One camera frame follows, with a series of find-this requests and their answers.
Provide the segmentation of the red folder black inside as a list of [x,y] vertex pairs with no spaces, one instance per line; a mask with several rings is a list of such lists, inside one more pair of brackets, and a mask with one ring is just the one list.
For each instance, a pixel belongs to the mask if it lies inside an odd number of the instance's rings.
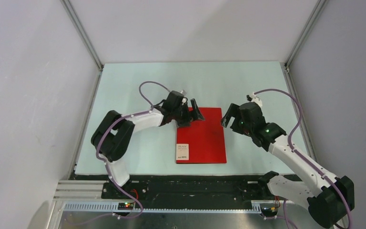
[[220,107],[201,107],[204,121],[192,122],[189,127],[178,127],[175,161],[177,164],[227,163],[224,129]]

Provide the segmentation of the left aluminium frame post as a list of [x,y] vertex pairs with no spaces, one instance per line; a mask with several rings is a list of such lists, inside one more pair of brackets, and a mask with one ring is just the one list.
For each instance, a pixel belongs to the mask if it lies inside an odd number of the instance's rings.
[[90,57],[92,58],[95,66],[101,72],[103,70],[104,64],[100,60],[99,55],[97,54],[97,52],[94,48],[94,45],[91,42],[72,2],[70,0],[60,0],[60,2],[62,3],[66,13],[68,14],[76,32],[78,33],[82,43],[84,44],[85,48],[87,49],[87,52],[90,55]]

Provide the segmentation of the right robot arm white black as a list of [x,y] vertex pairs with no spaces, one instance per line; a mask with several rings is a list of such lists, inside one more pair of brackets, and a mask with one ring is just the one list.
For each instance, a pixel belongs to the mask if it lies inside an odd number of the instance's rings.
[[221,125],[241,135],[284,162],[301,180],[291,181],[270,171],[259,179],[258,193],[263,199],[283,197],[308,210],[314,221],[329,229],[355,207],[353,181],[338,177],[304,154],[289,140],[285,130],[268,123],[258,103],[230,104]]

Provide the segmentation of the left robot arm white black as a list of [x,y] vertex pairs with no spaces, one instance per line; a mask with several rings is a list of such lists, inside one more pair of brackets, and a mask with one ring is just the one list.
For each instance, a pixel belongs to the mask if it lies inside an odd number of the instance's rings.
[[169,92],[166,99],[152,104],[149,110],[125,115],[109,111],[92,135],[91,144],[97,159],[104,163],[110,181],[115,184],[114,194],[124,199],[132,192],[132,186],[127,183],[130,173],[123,157],[134,133],[171,121],[178,127],[189,127],[192,122],[203,120],[196,100],[188,100],[178,91]]

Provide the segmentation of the right aluminium frame post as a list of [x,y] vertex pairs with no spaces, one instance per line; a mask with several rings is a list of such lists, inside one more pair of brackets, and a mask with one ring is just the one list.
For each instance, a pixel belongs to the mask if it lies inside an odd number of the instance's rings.
[[308,36],[312,32],[315,24],[319,20],[319,17],[323,13],[323,11],[328,3],[329,3],[329,0],[318,0],[316,2],[311,14],[309,15],[304,27],[301,30],[300,35],[298,36],[294,46],[292,47],[292,49],[284,63],[285,70],[288,73],[290,73],[292,63],[294,62],[295,58],[301,51],[304,43],[306,42]]

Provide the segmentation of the aluminium frame post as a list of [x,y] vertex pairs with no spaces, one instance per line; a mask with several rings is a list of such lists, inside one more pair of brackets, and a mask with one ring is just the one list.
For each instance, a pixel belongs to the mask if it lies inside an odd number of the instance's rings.
[[329,3],[329,0],[318,0],[316,2],[311,14],[309,15],[304,27],[301,30],[300,35],[298,36],[294,46],[292,47],[292,49],[284,63],[285,70],[288,73],[290,73],[292,63],[294,62],[295,58],[301,51],[304,43],[306,42],[308,36],[312,32],[315,24],[319,20],[319,17],[323,13],[323,11],[328,3]]
[[104,64],[100,60],[99,55],[97,54],[97,52],[94,48],[94,45],[91,42],[72,2],[70,0],[60,0],[60,2],[62,3],[66,13],[68,14],[76,32],[78,33],[82,43],[84,44],[85,48],[87,49],[87,52],[90,55],[90,57],[92,58],[95,66],[101,72],[103,70]]

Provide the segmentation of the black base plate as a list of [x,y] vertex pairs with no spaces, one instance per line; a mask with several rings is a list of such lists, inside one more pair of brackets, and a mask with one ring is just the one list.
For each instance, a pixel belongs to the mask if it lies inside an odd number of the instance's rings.
[[245,209],[257,201],[274,201],[258,184],[260,175],[131,175],[122,187],[144,208]]

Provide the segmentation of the left circuit board with leds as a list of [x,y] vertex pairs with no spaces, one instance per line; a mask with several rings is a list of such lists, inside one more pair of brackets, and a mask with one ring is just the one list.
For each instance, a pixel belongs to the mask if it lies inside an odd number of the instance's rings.
[[134,202],[119,202],[117,209],[118,210],[134,210],[135,203]]

